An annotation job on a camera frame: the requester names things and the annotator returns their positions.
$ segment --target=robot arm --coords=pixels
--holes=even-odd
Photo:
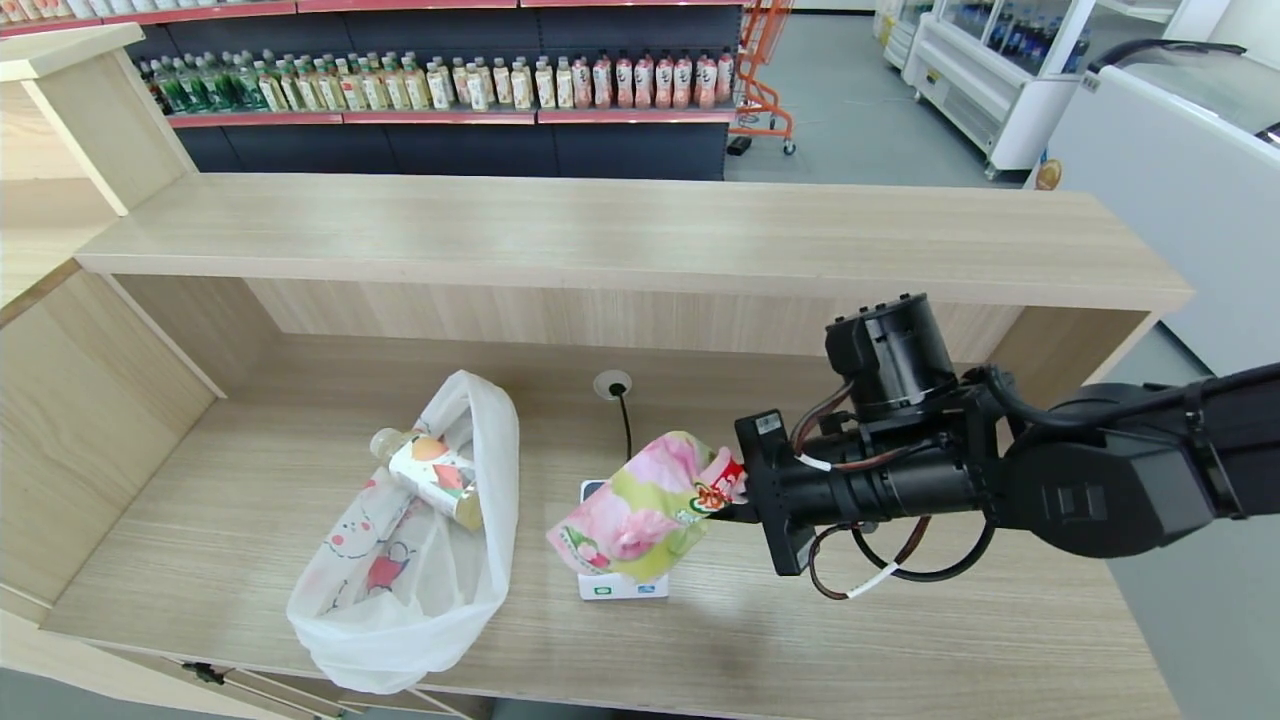
[[[780,575],[805,571],[817,542],[841,529],[884,568],[861,530],[897,518],[986,516],[973,551],[952,568],[893,570],[934,582],[973,566],[997,528],[1120,557],[1217,518],[1280,512],[1280,364],[1178,388],[1087,386],[1038,410],[998,368],[956,377],[924,295],[837,318],[826,347],[841,387],[790,434],[777,410],[735,423],[748,502],[713,516],[759,523]],[[845,400],[851,410],[840,410]],[[1001,420],[1015,438],[1002,456]],[[831,528],[817,536],[818,525]]]

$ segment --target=white box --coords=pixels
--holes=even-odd
[[[584,480],[579,488],[579,502],[590,497],[604,483],[605,480]],[[622,573],[577,577],[577,594],[582,600],[646,600],[650,597],[667,597],[669,594],[668,585],[669,579],[667,575],[652,583],[637,583]]]

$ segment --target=checkout counter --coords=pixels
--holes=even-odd
[[[141,37],[0,44],[5,97],[29,100],[6,102],[29,110],[6,111],[6,138],[20,120],[17,142],[78,173],[5,149],[6,210],[27,200],[4,219],[0,607],[31,647],[0,661],[255,717],[481,719],[498,697],[819,720],[1176,714],[1106,565],[1029,534],[997,533],[957,579],[852,602],[774,577],[759,529],[724,524],[668,600],[586,603],[543,538],[581,480],[625,460],[591,387],[603,369],[634,378],[637,441],[682,428],[732,446],[733,419],[795,418],[835,387],[832,318],[928,292],[957,365],[1000,363],[1041,405],[1098,378],[1192,293],[1091,196],[198,174],[120,50]],[[369,437],[457,368],[520,414],[511,594],[449,671],[344,691],[285,601],[369,477]],[[873,546],[897,547],[909,523],[893,525]],[[913,565],[955,561],[979,528],[934,519]],[[832,580],[864,578],[837,544]],[[118,679],[92,687],[42,652],[97,653]]]

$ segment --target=snack bag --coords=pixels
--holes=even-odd
[[[580,575],[622,573],[649,582],[707,534],[704,518],[742,502],[746,473],[727,447],[712,451],[671,432],[650,442],[547,533]]]

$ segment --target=orange shopping cart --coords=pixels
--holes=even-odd
[[[778,91],[760,82],[760,68],[773,59],[782,27],[791,14],[794,0],[750,0],[744,9],[742,37],[739,49],[740,100],[737,104],[737,123],[730,128],[735,135],[763,135],[782,138],[782,154],[794,155],[795,140],[791,132],[795,122],[791,113],[782,109]],[[768,128],[758,127],[763,115],[769,117]]]

